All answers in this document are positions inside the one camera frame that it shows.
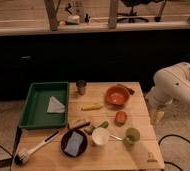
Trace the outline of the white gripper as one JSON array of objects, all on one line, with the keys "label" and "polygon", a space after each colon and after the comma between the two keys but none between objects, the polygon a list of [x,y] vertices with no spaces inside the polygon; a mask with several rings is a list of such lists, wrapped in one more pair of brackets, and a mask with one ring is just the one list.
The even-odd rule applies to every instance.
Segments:
[{"label": "white gripper", "polygon": [[151,124],[156,125],[164,116],[163,111],[160,109],[172,103],[172,98],[157,87],[152,87],[151,90],[145,95],[148,105],[152,111],[150,113]]}]

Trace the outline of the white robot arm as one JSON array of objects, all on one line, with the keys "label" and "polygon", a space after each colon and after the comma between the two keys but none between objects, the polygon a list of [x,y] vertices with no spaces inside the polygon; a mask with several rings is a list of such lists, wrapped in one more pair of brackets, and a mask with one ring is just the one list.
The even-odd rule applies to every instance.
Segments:
[{"label": "white robot arm", "polygon": [[190,107],[190,63],[181,62],[158,70],[153,76],[154,86],[146,94],[151,124],[164,116],[162,107],[178,100]]}]

